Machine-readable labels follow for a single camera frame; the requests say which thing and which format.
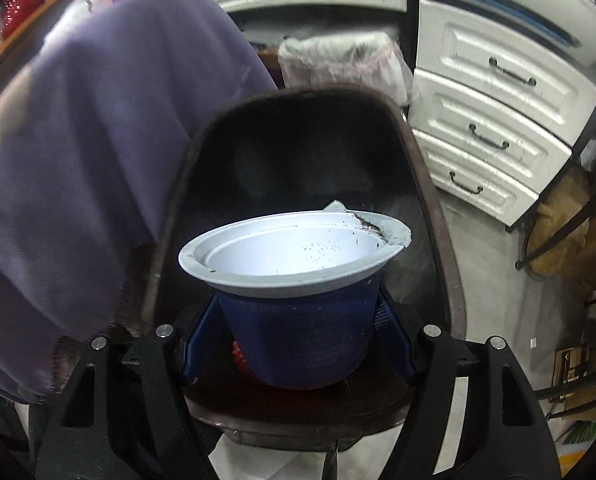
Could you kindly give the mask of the purple floral tablecloth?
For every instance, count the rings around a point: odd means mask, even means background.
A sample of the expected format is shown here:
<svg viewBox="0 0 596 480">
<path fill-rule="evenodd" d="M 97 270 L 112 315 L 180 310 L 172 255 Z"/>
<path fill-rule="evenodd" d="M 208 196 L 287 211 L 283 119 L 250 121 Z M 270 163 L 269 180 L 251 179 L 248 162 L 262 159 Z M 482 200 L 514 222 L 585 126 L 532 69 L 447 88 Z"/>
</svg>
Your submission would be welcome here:
<svg viewBox="0 0 596 480">
<path fill-rule="evenodd" d="M 83 344 L 141 333 L 151 252 L 197 134 L 274 83 L 213 0 L 119 0 L 0 94 L 0 396 L 42 403 Z"/>
</svg>

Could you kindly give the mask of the white three-drawer cabinet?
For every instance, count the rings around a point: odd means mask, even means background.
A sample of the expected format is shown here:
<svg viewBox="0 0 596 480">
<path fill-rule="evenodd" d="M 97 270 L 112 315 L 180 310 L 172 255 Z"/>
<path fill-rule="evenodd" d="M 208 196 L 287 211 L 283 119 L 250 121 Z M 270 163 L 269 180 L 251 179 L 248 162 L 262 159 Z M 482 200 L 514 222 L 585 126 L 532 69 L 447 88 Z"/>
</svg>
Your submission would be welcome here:
<svg viewBox="0 0 596 480">
<path fill-rule="evenodd" d="M 498 21 L 420 0 L 407 121 L 432 182 L 512 228 L 570 162 L 596 84 Z"/>
</svg>

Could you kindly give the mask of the plastic lined waste basket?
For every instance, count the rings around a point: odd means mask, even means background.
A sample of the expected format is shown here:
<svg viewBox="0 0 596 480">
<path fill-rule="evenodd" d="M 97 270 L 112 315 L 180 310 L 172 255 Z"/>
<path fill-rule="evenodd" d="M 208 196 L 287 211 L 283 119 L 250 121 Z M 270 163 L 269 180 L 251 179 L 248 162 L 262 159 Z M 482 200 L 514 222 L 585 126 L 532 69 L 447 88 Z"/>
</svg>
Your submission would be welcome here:
<svg viewBox="0 0 596 480">
<path fill-rule="evenodd" d="M 380 30 L 289 38 L 279 46 L 277 58 L 287 88 L 356 84 L 401 107 L 415 96 L 413 73 L 399 44 Z"/>
</svg>

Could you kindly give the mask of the red ceramic vase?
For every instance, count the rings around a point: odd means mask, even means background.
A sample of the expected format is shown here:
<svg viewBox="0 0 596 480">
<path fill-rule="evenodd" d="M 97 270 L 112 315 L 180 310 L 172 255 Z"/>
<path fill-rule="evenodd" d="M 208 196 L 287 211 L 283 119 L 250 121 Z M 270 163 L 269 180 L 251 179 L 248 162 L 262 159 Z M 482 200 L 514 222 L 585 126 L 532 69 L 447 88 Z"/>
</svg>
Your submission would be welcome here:
<svg viewBox="0 0 596 480">
<path fill-rule="evenodd" d="M 36 10 L 44 0 L 3 0 L 1 35 L 4 40 Z"/>
</svg>

